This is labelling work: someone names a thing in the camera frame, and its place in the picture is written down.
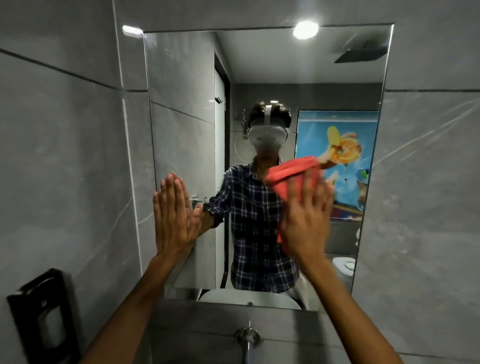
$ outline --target red rag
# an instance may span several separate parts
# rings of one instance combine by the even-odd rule
[[[303,184],[303,173],[309,169],[320,170],[320,163],[316,157],[303,157],[290,160],[282,163],[279,166],[272,167],[268,170],[267,183],[272,186],[275,193],[282,199],[287,201],[287,181],[295,178],[295,187],[297,190],[297,197],[301,200],[301,187]],[[314,173],[312,176],[313,186],[318,183],[319,173]],[[278,240],[282,244],[282,237],[280,228],[278,229]],[[282,249],[285,254],[289,255],[288,247],[282,244]]]

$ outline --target blue poster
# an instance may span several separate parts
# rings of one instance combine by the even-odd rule
[[[378,111],[300,111],[295,157],[318,157],[335,184],[332,218],[361,220]]]

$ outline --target ceiling light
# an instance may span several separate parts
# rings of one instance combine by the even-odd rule
[[[126,36],[132,36],[134,38],[144,37],[144,31],[140,28],[134,28],[133,26],[124,25],[121,29]]]
[[[318,24],[309,20],[300,22],[293,29],[293,36],[297,39],[308,39],[316,36],[318,33]]]

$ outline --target door frame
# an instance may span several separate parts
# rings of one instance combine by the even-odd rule
[[[223,81],[225,86],[225,172],[230,168],[230,99],[231,99],[231,86],[230,80],[228,79],[227,72],[220,61],[220,58],[215,54],[215,70],[220,75],[220,78]],[[225,288],[228,278],[228,236],[229,236],[229,216],[226,216],[224,219],[225,226],[225,241],[224,241],[224,253],[225,253],[225,262],[224,262],[224,271],[222,282],[220,288]]]

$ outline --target white door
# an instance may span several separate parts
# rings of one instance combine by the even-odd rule
[[[215,188],[220,189],[225,173],[225,85],[215,70]],[[215,231],[215,284],[220,288],[225,267],[225,225]]]

